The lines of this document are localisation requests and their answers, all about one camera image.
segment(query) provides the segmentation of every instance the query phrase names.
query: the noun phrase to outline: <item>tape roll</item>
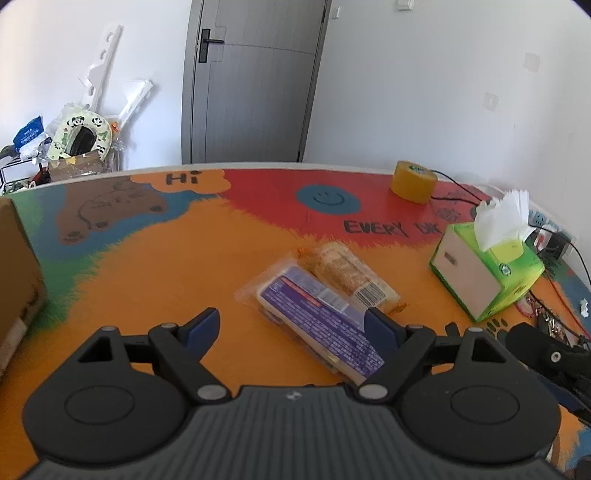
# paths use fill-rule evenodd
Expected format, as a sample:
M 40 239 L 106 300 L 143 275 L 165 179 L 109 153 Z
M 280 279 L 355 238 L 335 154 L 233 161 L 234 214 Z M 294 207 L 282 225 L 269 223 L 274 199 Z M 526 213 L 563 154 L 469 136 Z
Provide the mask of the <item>tape roll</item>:
M 390 189 L 399 197 L 414 203 L 429 203 L 437 175 L 431 170 L 409 161 L 399 161 L 392 176 Z

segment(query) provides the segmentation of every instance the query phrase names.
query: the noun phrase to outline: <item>wire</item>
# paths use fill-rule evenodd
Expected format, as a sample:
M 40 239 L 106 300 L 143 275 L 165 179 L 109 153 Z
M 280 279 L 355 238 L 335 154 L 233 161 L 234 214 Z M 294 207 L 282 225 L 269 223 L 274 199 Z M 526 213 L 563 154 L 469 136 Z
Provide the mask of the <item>wire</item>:
M 576 333 L 575 331 L 571 330 L 562 320 L 560 320 L 556 315 L 554 315 L 554 313 L 552 313 L 552 310 L 550 310 L 543 301 L 541 301 L 538 297 L 536 297 L 534 295 L 534 292 L 531 291 L 530 289 L 530 295 L 531 297 L 540 304 L 540 306 L 546 311 L 546 313 L 551 316 L 556 322 L 558 322 L 559 324 L 562 325 L 562 327 L 564 328 L 564 330 L 566 330 L 567 332 L 569 332 L 571 335 L 574 335 L 576 338 L 578 338 L 579 340 L 586 342 L 586 343 L 591 343 L 591 340 L 587 340 L 583 335 Z
M 573 318 L 573 320 L 576 322 L 577 325 L 579 325 L 579 328 L 583 331 L 583 333 L 587 336 L 587 338 L 591 339 L 591 335 L 589 335 L 589 332 L 585 329 L 585 327 L 583 326 L 583 324 L 579 321 L 579 319 L 577 318 L 577 316 L 573 313 L 573 311 L 570 309 L 570 307 L 567 305 L 565 299 L 563 298 L 563 296 L 560 294 L 560 292 L 558 291 L 558 289 L 556 288 L 556 284 L 552 281 L 552 279 L 550 278 L 550 276 L 548 274 L 545 275 L 545 277 L 548 279 L 548 281 L 550 282 L 550 285 L 552 285 L 552 288 L 554 289 L 554 291 L 556 292 L 556 294 L 558 295 L 558 298 L 560 299 L 560 301 L 562 302 L 562 305 L 564 306 L 564 308 L 566 308 L 571 317 Z
M 436 173 L 437 175 L 441 175 L 442 177 L 445 177 L 448 180 L 451 180 L 453 183 L 455 183 L 462 190 L 464 190 L 465 192 L 468 192 L 470 195 L 472 195 L 476 200 L 478 200 L 478 202 L 481 202 L 482 201 L 482 199 L 478 195 L 476 195 L 475 193 L 473 193 L 470 190 L 468 190 L 464 185 L 460 185 L 458 182 L 456 182 L 453 178 L 451 178 L 446 173 L 443 173 L 442 171 L 438 171 L 438 170 L 432 170 L 432 172 L 433 173 Z
M 558 233 L 558 232 L 554 232 L 548 228 L 544 228 L 543 226 L 537 226 L 537 225 L 530 225 L 530 227 L 533 228 L 539 228 L 540 230 L 543 230 L 544 232 L 550 232 L 550 233 Z M 583 268 L 585 269 L 585 273 L 587 274 L 587 280 L 589 280 L 589 286 L 591 287 L 591 275 L 589 275 L 589 270 L 587 269 L 587 265 L 585 264 L 585 260 L 583 260 L 583 255 L 581 255 L 581 252 L 579 252 L 579 249 L 577 247 L 575 247 L 575 245 L 566 237 L 564 237 L 564 240 L 571 246 L 574 248 L 574 251 L 577 252 L 577 255 L 579 256 L 579 258 L 581 259 L 581 263 L 583 264 Z
M 467 199 L 453 199 L 453 198 L 449 198 L 449 197 L 434 197 L 434 196 L 431 196 L 431 199 L 433 199 L 433 200 L 448 200 L 450 202 L 466 202 L 466 203 L 469 203 L 470 205 L 474 205 L 475 207 L 478 207 L 478 204 L 476 202 L 473 202 L 473 201 L 467 200 Z
M 468 192 L 470 195 L 472 195 L 475 199 L 477 199 L 479 202 L 482 202 L 483 200 L 478 197 L 476 194 L 472 193 L 470 190 L 468 190 L 467 188 L 465 188 L 463 185 L 460 185 L 458 182 L 456 182 L 453 178 L 451 178 L 449 175 L 443 173 L 442 171 L 438 171 L 438 170 L 432 170 L 433 173 L 436 173 L 438 175 L 441 175 L 445 178 L 447 178 L 448 180 L 451 180 L 453 183 L 455 183 L 458 187 L 460 187 L 462 190 Z M 455 202 L 466 202 L 466 203 L 471 203 L 472 205 L 478 206 L 478 203 L 474 203 L 471 200 L 466 200 L 466 199 L 460 199 L 460 198 L 445 198 L 445 197 L 431 197 L 433 200 L 449 200 L 449 201 L 455 201 Z M 529 224 L 530 227 L 533 227 L 535 229 L 539 229 L 539 230 L 543 230 L 545 232 L 549 232 L 549 233 L 558 233 L 558 232 L 554 232 L 548 228 L 545 228 L 543 226 L 537 226 L 537 225 L 531 225 Z M 585 273 L 587 274 L 587 280 L 589 281 L 589 286 L 591 287 L 591 275 L 589 275 L 589 270 L 587 269 L 587 265 L 585 264 L 585 260 L 583 260 L 583 255 L 581 255 L 581 252 L 579 251 L 579 249 L 577 247 L 575 247 L 575 245 L 564 236 L 564 240 L 571 246 L 573 247 L 574 251 L 577 252 L 577 255 L 579 256 L 581 263 L 583 264 L 583 268 L 585 269 Z M 552 288 L 554 289 L 554 291 L 556 292 L 556 294 L 558 295 L 558 297 L 560 298 L 560 301 L 563 303 L 563 305 L 566 307 L 566 309 L 569 311 L 569 313 L 573 316 L 575 322 L 577 323 L 577 325 L 581 328 L 582 331 L 585 332 L 585 334 L 587 336 L 590 336 L 589 333 L 587 332 L 587 330 L 585 330 L 585 328 L 581 325 L 581 323 L 579 322 L 579 319 L 573 314 L 573 312 L 570 310 L 570 308 L 568 308 L 566 302 L 564 301 L 564 299 L 562 298 L 562 295 L 560 295 L 560 293 L 558 292 L 556 285 L 554 285 L 554 282 L 552 282 L 552 280 L 550 280 L 550 283 L 552 284 Z M 554 318 L 554 320 L 556 320 L 559 324 L 562 325 L 562 327 L 564 327 L 565 330 L 567 330 L 568 332 L 570 332 L 572 335 L 575 335 L 575 337 L 591 344 L 591 340 L 587 340 L 583 335 L 579 335 L 578 333 L 575 333 L 574 331 L 572 331 L 568 326 L 566 326 L 564 324 L 564 322 L 562 320 L 560 320 L 559 318 L 556 317 L 556 315 L 554 315 L 552 313 L 552 311 L 538 298 L 534 295 L 534 293 L 531 291 L 530 289 L 530 295 L 533 297 L 533 299 L 539 303 L 542 308 L 544 310 L 546 310 L 546 312 L 548 313 L 548 315 L 550 315 L 552 318 Z

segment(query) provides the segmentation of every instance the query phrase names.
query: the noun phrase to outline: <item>tissue box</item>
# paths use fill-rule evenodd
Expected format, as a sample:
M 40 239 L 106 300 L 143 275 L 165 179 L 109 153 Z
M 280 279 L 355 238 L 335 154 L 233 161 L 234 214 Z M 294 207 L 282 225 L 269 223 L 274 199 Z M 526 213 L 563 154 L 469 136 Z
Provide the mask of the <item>tissue box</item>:
M 43 306 L 47 291 L 17 210 L 0 197 L 0 377 Z
M 544 264 L 519 240 L 482 252 L 474 223 L 449 225 L 431 268 L 475 322 L 519 300 L 544 272 Z

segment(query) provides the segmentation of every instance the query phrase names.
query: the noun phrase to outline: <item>screw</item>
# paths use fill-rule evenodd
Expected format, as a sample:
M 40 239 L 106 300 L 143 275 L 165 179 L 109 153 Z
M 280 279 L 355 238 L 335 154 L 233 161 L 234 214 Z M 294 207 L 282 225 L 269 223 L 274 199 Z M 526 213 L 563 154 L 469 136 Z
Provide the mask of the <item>screw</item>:
M 303 395 L 300 392 L 293 391 L 289 392 L 285 397 L 287 400 L 296 401 L 303 397 Z
M 362 385 L 359 389 L 359 395 L 367 400 L 381 400 L 388 395 L 388 389 L 378 384 Z
M 204 385 L 197 390 L 197 395 L 204 400 L 220 400 L 228 394 L 221 385 Z

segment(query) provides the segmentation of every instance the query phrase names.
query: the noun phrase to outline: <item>panda decoration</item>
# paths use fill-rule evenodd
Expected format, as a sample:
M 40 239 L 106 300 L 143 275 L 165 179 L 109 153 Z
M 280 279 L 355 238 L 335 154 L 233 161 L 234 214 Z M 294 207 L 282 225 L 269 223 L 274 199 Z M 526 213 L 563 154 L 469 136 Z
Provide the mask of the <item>panda decoration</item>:
M 104 161 L 113 141 L 111 125 L 100 115 L 87 110 L 77 111 L 60 124 L 57 131 L 64 132 L 64 134 L 59 139 L 55 138 L 51 143 L 47 153 L 49 160 L 70 158 L 71 155 L 66 152 L 66 149 L 68 145 L 73 144 L 75 136 L 80 133 L 80 129 L 76 127 L 85 127 L 95 133 L 96 141 L 90 151 L 98 151 L 100 159 Z
M 74 127 L 80 127 L 84 124 L 84 117 L 83 116 L 75 116 L 73 118 L 70 118 L 67 122 L 66 125 L 70 128 L 74 128 Z

